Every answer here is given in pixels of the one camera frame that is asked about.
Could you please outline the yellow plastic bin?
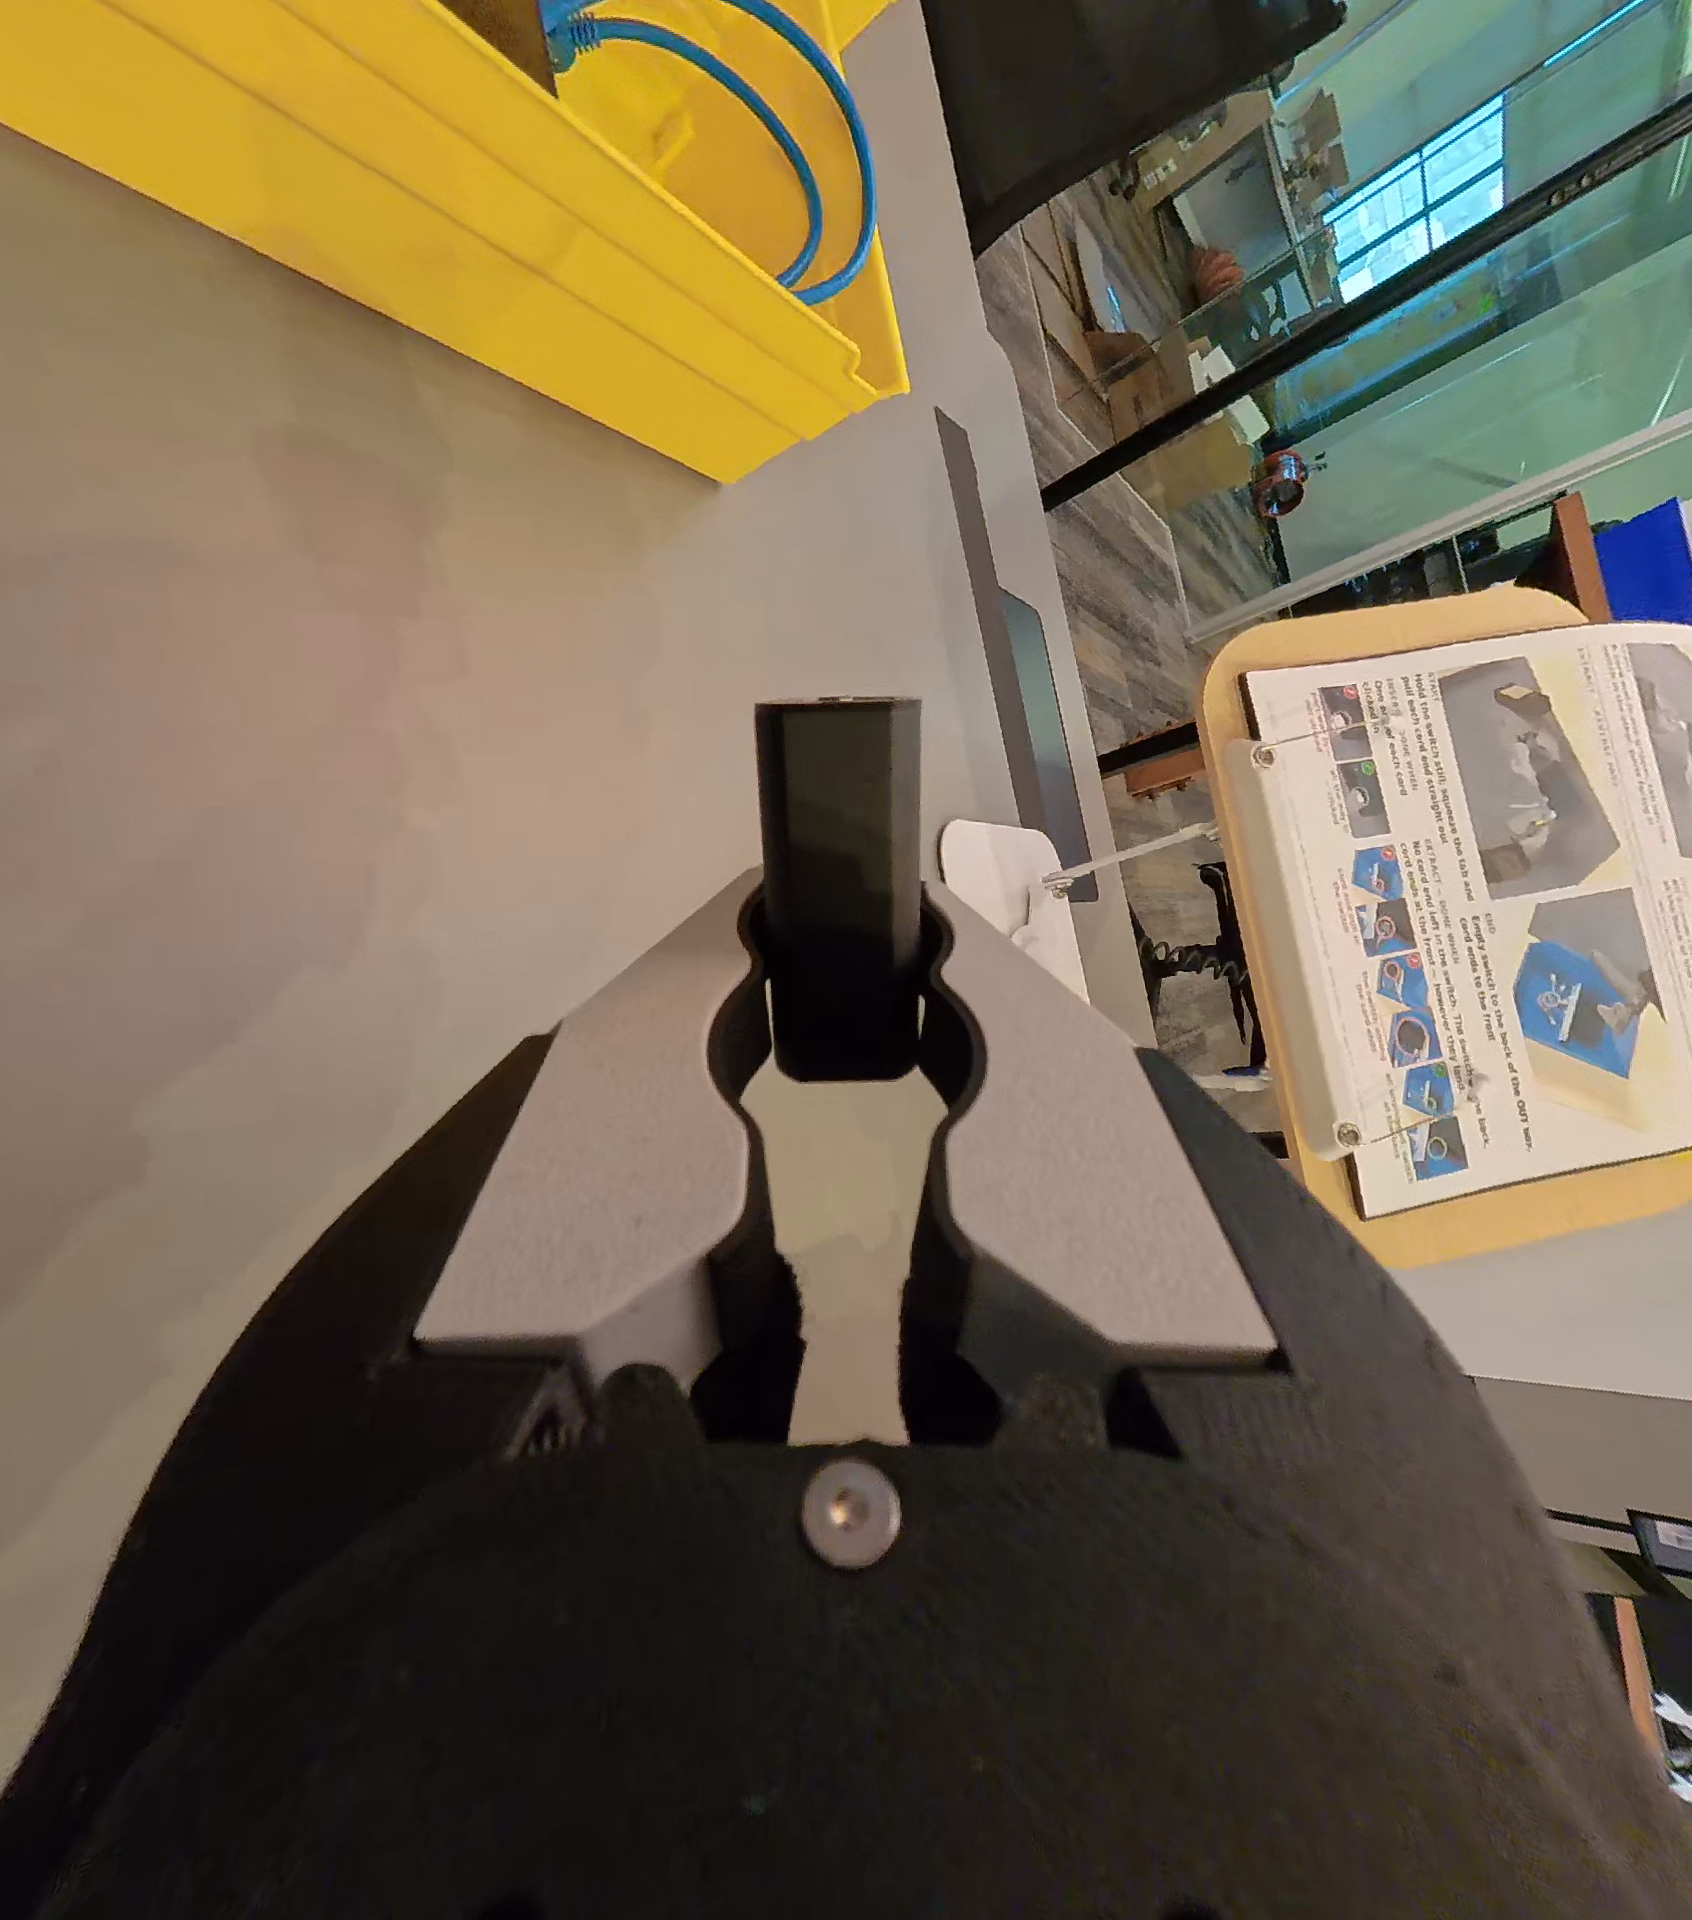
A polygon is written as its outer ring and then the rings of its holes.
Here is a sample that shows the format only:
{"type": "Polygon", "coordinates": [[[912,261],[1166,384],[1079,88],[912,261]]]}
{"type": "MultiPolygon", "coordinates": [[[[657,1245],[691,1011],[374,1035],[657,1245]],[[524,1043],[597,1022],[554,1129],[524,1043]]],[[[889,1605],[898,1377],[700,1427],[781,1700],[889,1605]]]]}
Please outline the yellow plastic bin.
{"type": "Polygon", "coordinates": [[[0,3],[0,126],[719,485],[908,393],[882,4],[0,3]]]}

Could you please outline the dark clear bin divider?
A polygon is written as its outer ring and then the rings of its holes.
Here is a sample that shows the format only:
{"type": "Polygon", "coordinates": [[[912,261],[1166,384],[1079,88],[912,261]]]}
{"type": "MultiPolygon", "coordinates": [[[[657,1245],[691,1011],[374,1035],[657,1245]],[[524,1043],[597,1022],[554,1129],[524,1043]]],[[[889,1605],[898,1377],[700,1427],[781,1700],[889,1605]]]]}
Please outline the dark clear bin divider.
{"type": "Polygon", "coordinates": [[[545,93],[556,94],[542,3],[440,3],[462,26],[526,75],[545,93]]]}

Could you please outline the instruction sheet on board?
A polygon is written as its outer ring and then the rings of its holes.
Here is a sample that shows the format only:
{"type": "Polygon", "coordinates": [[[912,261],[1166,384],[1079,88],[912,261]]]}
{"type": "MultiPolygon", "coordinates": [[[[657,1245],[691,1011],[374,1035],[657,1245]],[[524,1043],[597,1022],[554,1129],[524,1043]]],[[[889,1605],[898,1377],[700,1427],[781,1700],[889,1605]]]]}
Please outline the instruction sheet on board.
{"type": "Polygon", "coordinates": [[[1272,621],[1232,637],[1199,695],[1197,732],[1288,1168],[1386,1267],[1500,1255],[1672,1212],[1692,1202],[1692,1144],[1540,1179],[1528,1197],[1502,1188],[1480,1199],[1434,1199],[1430,1208],[1392,1220],[1363,1214],[1353,1151],[1339,1130],[1354,1129],[1363,1140],[1379,1130],[1363,1118],[1330,1114],[1332,1072],[1322,1046],[1339,1041],[1342,1024],[1314,1017],[1301,977],[1305,915],[1277,870],[1261,763],[1274,744],[1257,735],[1247,680],[1277,668],[1396,664],[1410,655],[1451,655],[1468,645],[1508,650],[1554,633],[1572,642],[1604,642],[1621,629],[1593,623],[1566,599],[1540,588],[1488,588],[1381,610],[1272,621]]]}

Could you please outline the white mount plate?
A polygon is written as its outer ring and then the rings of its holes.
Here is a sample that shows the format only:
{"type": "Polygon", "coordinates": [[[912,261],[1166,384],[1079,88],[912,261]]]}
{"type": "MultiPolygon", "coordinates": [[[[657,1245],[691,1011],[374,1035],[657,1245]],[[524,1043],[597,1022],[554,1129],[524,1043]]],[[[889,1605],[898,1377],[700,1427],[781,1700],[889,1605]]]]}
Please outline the white mount plate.
{"type": "Polygon", "coordinates": [[[1044,830],[951,821],[939,838],[944,886],[1019,952],[1090,1000],[1064,861],[1044,830]]]}

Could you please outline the black network switch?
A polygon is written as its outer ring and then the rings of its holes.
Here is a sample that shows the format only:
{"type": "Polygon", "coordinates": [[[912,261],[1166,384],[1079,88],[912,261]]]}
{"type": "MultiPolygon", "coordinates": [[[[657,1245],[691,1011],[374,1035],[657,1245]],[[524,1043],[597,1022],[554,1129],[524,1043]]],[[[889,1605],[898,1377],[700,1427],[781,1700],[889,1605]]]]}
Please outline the black network switch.
{"type": "Polygon", "coordinates": [[[798,1085],[886,1085],[923,1024],[923,705],[755,713],[773,1056],[798,1085]]]}

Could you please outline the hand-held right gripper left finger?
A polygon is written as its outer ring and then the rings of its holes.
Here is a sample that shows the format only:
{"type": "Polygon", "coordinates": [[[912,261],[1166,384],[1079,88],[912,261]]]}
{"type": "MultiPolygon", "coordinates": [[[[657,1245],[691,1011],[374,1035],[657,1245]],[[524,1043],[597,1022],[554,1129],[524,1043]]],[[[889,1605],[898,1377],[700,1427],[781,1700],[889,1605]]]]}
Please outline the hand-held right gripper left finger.
{"type": "Polygon", "coordinates": [[[744,1106],[773,1052],[760,891],[740,872],[559,1024],[421,1346],[699,1380],[795,1329],[744,1106]]]}

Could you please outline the glass partition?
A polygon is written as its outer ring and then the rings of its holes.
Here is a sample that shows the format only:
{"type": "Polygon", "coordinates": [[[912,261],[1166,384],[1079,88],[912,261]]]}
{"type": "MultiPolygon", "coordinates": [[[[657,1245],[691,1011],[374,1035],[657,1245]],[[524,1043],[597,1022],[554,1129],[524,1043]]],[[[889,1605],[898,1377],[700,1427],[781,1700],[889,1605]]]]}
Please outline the glass partition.
{"type": "MultiPolygon", "coordinates": [[[[1330,210],[1339,318],[1434,252],[1692,97],[1692,4],[1386,4],[1330,60],[1354,188],[1330,210]]],[[[1185,653],[1207,618],[1692,404],[1692,133],[1247,394],[1258,450],[1308,478],[1277,521],[1251,489],[1125,514],[1193,437],[1052,516],[1076,645],[1185,653]]]]}

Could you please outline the black chair backrest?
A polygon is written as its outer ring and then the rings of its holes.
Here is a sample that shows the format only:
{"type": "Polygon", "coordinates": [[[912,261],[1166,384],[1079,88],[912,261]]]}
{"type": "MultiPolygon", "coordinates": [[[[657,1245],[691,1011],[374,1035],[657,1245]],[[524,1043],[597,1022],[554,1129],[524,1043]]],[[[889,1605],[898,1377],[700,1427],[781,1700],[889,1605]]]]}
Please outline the black chair backrest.
{"type": "Polygon", "coordinates": [[[1346,23],[1341,3],[925,3],[971,241],[1218,108],[1346,23]]]}

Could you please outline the blue box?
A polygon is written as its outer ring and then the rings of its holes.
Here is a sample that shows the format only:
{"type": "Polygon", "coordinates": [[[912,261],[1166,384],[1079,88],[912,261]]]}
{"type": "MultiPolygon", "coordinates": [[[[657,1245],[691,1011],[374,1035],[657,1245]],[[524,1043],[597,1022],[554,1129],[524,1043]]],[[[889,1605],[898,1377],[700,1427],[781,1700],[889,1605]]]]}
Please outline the blue box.
{"type": "Polygon", "coordinates": [[[1677,497],[1595,529],[1595,556],[1615,623],[1692,629],[1692,541],[1677,497]]]}

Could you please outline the thin metal rod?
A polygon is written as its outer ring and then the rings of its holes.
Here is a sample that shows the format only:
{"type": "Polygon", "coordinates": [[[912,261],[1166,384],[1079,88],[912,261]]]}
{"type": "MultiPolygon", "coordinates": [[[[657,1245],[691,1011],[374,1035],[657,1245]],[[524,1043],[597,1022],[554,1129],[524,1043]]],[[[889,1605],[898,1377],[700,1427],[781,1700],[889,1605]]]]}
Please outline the thin metal rod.
{"type": "Polygon", "coordinates": [[[1052,870],[1047,876],[1042,876],[1041,886],[1048,896],[1057,901],[1064,901],[1084,881],[1098,878],[1100,874],[1118,870],[1127,864],[1132,864],[1146,857],[1154,857],[1159,853],[1176,851],[1203,840],[1216,843],[1218,834],[1220,834],[1220,829],[1214,822],[1197,822],[1187,829],[1175,829],[1166,834],[1146,838],[1143,843],[1127,846],[1108,857],[1100,857],[1089,863],[1079,863],[1074,866],[1052,870]]]}

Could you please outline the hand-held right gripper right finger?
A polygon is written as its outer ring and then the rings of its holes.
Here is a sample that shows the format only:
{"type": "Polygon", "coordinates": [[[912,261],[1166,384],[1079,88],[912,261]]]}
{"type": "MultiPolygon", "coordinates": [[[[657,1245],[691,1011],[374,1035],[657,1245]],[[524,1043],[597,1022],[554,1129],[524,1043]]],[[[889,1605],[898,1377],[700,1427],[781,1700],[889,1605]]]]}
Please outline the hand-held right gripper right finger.
{"type": "Polygon", "coordinates": [[[923,893],[920,1071],[942,1100],[912,1237],[912,1394],[1098,1394],[1279,1340],[1128,1035],[944,884],[923,893]]]}

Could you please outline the cardboard box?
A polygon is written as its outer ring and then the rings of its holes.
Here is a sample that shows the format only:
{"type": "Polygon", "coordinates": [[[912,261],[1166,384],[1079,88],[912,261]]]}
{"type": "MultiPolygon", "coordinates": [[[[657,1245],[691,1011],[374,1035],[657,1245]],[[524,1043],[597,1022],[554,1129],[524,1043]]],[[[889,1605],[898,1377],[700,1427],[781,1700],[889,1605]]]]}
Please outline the cardboard box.
{"type": "MultiPolygon", "coordinates": [[[[1114,440],[1165,420],[1203,390],[1200,356],[1178,324],[1157,342],[1132,330],[1092,329],[1084,347],[1114,440]]],[[[1242,439],[1231,412],[1220,412],[1125,466],[1122,478],[1151,509],[1170,516],[1212,494],[1249,489],[1257,464],[1257,444],[1242,439]]]]}

